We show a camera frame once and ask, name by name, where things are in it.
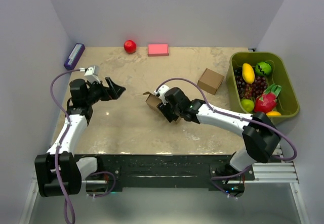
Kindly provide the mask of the purple blue box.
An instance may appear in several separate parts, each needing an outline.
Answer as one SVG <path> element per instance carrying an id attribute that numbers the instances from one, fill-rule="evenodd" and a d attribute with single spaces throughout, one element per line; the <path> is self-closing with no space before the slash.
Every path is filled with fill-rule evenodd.
<path id="1" fill-rule="evenodd" d="M 82 43 L 76 43 L 74 45 L 72 51 L 70 52 L 69 56 L 67 57 L 67 59 L 64 62 L 64 68 L 66 70 L 73 70 L 76 67 L 85 48 L 86 48 L 85 45 Z"/>

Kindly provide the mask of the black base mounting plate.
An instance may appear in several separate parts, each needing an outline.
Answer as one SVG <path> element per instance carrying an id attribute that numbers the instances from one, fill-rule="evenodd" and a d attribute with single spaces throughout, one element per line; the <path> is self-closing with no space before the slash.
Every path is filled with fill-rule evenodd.
<path id="1" fill-rule="evenodd" d="M 88 194 L 103 194 L 108 190 L 121 192 L 125 188 L 190 188 L 216 191 L 239 197 L 245 183 L 255 179 L 252 167 L 236 177 L 225 166 L 229 155 L 98 155 L 97 176 L 86 178 Z M 217 176 L 229 179 L 215 180 Z"/>

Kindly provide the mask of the large brown cardboard box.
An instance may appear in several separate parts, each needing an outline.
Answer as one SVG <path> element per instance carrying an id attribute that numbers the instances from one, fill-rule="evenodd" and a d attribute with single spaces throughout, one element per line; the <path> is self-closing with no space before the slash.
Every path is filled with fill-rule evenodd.
<path id="1" fill-rule="evenodd" d="M 145 102 L 148 107 L 151 108 L 154 112 L 163 116 L 169 123 L 180 122 L 180 117 L 176 115 L 175 111 L 169 103 L 163 104 L 162 100 L 151 92 L 144 92 L 143 95 L 147 96 Z"/>

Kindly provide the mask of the pink rectangular box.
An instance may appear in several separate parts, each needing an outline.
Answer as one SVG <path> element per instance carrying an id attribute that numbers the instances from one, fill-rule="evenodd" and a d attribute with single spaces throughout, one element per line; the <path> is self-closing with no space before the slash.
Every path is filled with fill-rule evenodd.
<path id="1" fill-rule="evenodd" d="M 168 44 L 149 44 L 147 47 L 147 55 L 149 57 L 168 56 Z"/>

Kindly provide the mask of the red apple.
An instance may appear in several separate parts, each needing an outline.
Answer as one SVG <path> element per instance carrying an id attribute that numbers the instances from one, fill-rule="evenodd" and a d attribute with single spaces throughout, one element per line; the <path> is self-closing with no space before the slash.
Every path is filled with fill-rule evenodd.
<path id="1" fill-rule="evenodd" d="M 124 50 L 125 50 L 126 53 L 132 54 L 132 53 L 134 53 L 136 51 L 136 49 L 137 49 L 137 45 L 136 45 L 136 43 L 134 41 L 126 40 L 124 42 Z"/>

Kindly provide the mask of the purple grapes bunch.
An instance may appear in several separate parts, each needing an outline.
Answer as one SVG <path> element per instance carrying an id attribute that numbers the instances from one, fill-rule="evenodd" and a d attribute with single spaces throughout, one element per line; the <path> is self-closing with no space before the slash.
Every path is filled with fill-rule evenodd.
<path id="1" fill-rule="evenodd" d="M 247 83 L 242 77 L 242 69 L 234 69 L 234 79 L 240 99 L 255 100 L 267 88 L 267 79 L 264 76 L 256 76 L 253 83 Z"/>

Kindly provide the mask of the aluminium rail frame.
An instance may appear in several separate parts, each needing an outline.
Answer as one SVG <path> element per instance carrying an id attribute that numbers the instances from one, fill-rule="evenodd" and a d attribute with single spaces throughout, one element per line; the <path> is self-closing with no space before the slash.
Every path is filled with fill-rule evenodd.
<path id="1" fill-rule="evenodd" d="M 275 155 L 272 156 L 268 163 L 255 163 L 252 167 L 255 175 L 253 181 L 247 181 L 246 184 L 289 184 L 290 191 L 293 195 L 293 201 L 296 205 L 298 217 L 301 223 L 309 223 L 309 217 L 306 211 L 304 201 L 299 193 L 299 180 L 296 168 L 293 162 L 283 162 L 280 158 L 282 156 L 281 146 L 277 146 Z M 156 153 L 154 155 L 174 155 L 171 153 Z M 216 154 L 187 154 L 187 155 L 216 155 Z M 79 160 L 86 157 L 95 157 L 95 154 L 76 154 L 75 159 Z M 214 179 L 222 180 L 229 179 L 230 176 L 215 177 Z"/>

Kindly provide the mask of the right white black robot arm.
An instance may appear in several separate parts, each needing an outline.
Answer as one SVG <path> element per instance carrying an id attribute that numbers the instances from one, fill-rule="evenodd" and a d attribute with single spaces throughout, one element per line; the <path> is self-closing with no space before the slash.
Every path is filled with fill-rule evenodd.
<path id="1" fill-rule="evenodd" d="M 153 94 L 161 99 L 157 109 L 169 122 L 182 118 L 187 122 L 216 126 L 243 138 L 245 148 L 235 152 L 224 166 L 219 167 L 217 175 L 237 180 L 250 165 L 267 163 L 281 140 L 273 130 L 241 120 L 242 116 L 246 116 L 274 127 L 264 113 L 240 115 L 213 105 L 208 106 L 204 100 L 191 101 L 178 87 L 163 85 Z"/>

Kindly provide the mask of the small folded cardboard box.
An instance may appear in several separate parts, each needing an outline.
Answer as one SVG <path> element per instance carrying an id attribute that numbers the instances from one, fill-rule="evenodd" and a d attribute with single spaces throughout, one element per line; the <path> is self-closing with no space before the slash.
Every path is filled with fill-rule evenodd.
<path id="1" fill-rule="evenodd" d="M 197 85 L 201 90 L 211 95 L 215 95 L 223 80 L 223 75 L 206 68 L 199 78 Z"/>

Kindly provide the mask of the orange fruit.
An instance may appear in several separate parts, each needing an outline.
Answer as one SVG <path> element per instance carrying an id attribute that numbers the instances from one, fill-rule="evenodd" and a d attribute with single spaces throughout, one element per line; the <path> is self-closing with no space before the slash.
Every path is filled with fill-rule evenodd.
<path id="1" fill-rule="evenodd" d="M 268 116 L 281 116 L 281 113 L 278 111 L 269 111 L 266 113 Z"/>

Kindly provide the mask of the red dragon fruit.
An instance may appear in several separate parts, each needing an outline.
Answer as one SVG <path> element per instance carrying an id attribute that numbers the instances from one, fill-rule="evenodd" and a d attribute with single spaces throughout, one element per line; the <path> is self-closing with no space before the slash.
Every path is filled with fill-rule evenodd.
<path id="1" fill-rule="evenodd" d="M 268 113 L 277 106 L 277 98 L 281 92 L 281 86 L 277 84 L 270 85 L 263 93 L 256 98 L 255 112 Z"/>

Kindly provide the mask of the green round fruit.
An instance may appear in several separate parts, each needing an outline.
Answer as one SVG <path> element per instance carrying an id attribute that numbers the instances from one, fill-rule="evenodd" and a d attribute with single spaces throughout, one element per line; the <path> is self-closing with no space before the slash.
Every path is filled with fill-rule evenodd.
<path id="1" fill-rule="evenodd" d="M 255 73 L 258 76 L 269 76 L 272 73 L 272 66 L 266 61 L 262 61 L 256 64 Z"/>

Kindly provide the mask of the olive green plastic bin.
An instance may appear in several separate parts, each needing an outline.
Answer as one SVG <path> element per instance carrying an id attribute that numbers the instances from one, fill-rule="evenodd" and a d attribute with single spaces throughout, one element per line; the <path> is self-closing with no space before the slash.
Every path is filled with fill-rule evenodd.
<path id="1" fill-rule="evenodd" d="M 266 61 L 272 66 L 272 73 L 267 77 L 267 83 L 269 85 L 275 83 L 282 86 L 275 108 L 276 111 L 281 113 L 281 116 L 270 116 L 272 123 L 279 125 L 283 121 L 295 117 L 300 107 L 282 59 L 270 52 L 238 52 L 231 56 L 226 75 L 230 110 L 238 113 L 247 113 L 240 103 L 234 70 L 241 67 L 244 63 L 248 63 L 254 67 L 262 61 Z"/>

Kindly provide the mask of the yellow mango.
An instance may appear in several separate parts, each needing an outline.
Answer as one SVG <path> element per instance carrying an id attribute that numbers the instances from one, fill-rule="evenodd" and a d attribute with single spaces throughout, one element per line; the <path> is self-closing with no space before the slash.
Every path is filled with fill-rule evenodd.
<path id="1" fill-rule="evenodd" d="M 250 64 L 242 65 L 242 77 L 246 83 L 252 84 L 255 81 L 254 69 Z"/>

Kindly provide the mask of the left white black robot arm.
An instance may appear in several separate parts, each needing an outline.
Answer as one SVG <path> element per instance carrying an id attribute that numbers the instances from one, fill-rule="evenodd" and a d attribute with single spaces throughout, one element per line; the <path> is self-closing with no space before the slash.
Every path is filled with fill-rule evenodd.
<path id="1" fill-rule="evenodd" d="M 80 78 L 70 82 L 71 97 L 63 128 L 54 144 L 45 154 L 37 155 L 34 162 L 41 196 L 75 195 L 88 176 L 94 180 L 104 176 L 105 167 L 95 157 L 76 160 L 74 150 L 90 123 L 92 106 L 98 101 L 117 100 L 126 90 L 110 77 L 105 80 L 107 86 L 100 80 L 90 82 Z"/>

